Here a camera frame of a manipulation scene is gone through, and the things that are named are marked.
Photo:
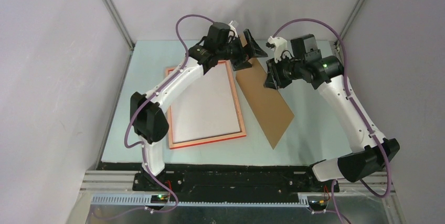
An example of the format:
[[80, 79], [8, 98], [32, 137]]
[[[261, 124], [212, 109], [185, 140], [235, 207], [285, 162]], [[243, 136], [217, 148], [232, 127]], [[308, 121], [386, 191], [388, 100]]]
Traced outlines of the brown backing board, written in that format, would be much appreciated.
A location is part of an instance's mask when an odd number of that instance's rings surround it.
[[241, 88], [267, 141], [275, 149], [294, 119], [294, 114], [279, 91], [264, 87], [267, 73], [257, 57], [248, 60], [250, 68], [238, 70]]

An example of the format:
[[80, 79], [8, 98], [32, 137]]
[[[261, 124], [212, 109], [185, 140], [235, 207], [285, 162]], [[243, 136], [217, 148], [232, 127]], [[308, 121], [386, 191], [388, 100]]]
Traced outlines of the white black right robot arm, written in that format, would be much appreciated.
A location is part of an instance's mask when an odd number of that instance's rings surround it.
[[338, 57], [324, 57], [313, 34], [291, 41], [269, 37], [266, 46], [274, 56], [266, 62], [264, 87], [283, 89], [299, 79], [309, 83], [334, 110], [352, 151], [311, 165], [306, 187], [319, 191], [328, 180], [356, 182], [385, 168], [400, 145], [395, 138], [387, 138], [364, 111]]

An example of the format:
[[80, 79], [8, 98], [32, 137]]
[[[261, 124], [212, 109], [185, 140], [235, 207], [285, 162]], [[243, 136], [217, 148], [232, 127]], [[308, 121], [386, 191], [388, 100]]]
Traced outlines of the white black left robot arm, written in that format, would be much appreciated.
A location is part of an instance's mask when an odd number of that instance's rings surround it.
[[251, 68], [250, 59], [267, 56], [250, 30], [238, 33], [235, 21], [214, 22], [206, 36], [186, 49], [185, 59], [160, 84], [144, 94], [132, 94], [130, 123], [141, 141], [142, 167], [148, 173], [145, 183], [152, 190], [161, 190], [166, 184], [161, 173], [165, 163], [160, 142], [169, 130], [165, 113], [173, 101], [221, 61], [229, 61], [238, 71]]

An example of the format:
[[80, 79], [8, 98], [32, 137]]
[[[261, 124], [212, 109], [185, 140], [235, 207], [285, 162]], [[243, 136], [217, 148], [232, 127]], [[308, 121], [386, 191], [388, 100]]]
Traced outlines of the aluminium corner post right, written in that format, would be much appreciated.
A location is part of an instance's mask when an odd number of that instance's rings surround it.
[[348, 34], [349, 30], [351, 29], [352, 25], [355, 22], [355, 19], [358, 17], [358, 14], [364, 7], [367, 0], [356, 0], [352, 10], [350, 11], [346, 22], [344, 23], [341, 32], [340, 32], [340, 38], [342, 40], [345, 39], [346, 35]]

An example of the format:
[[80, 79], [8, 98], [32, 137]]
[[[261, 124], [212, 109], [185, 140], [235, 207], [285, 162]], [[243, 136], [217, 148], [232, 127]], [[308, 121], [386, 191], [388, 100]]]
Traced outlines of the aluminium corner post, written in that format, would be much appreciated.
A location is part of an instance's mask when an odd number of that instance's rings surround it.
[[131, 35], [113, 0], [102, 0], [102, 2], [105, 8], [107, 9], [111, 19], [113, 20], [114, 24], [116, 25], [120, 35], [124, 39], [125, 44], [131, 51], [133, 51], [135, 47], [135, 42], [131, 38]]
[[367, 0], [356, 0], [352, 10], [350, 11], [346, 22], [344, 23], [341, 32], [340, 32], [340, 38], [342, 40], [345, 39], [346, 35], [348, 34], [349, 30], [351, 29], [352, 25], [355, 22], [355, 19], [358, 17], [358, 14], [364, 7]]

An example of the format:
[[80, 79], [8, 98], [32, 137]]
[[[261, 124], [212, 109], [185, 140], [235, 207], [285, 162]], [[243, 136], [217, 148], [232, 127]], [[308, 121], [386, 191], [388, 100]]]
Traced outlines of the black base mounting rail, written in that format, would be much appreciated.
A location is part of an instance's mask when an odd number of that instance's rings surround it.
[[143, 170], [140, 163], [101, 162], [103, 171], [135, 171], [132, 190], [153, 191], [155, 201], [174, 201], [164, 190], [168, 187], [179, 201], [210, 202], [298, 202], [299, 193], [339, 192], [330, 180], [316, 182], [305, 166], [246, 166], [166, 164], [157, 179]]

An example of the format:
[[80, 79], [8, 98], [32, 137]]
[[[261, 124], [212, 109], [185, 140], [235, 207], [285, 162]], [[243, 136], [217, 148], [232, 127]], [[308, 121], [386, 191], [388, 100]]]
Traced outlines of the aluminium corner post left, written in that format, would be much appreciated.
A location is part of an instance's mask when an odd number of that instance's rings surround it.
[[131, 51], [133, 51], [135, 47], [135, 42], [131, 38], [131, 35], [113, 0], [102, 0], [102, 2], [105, 8], [107, 9], [111, 19], [113, 20], [114, 24], [116, 25], [120, 35], [124, 39], [125, 44]]

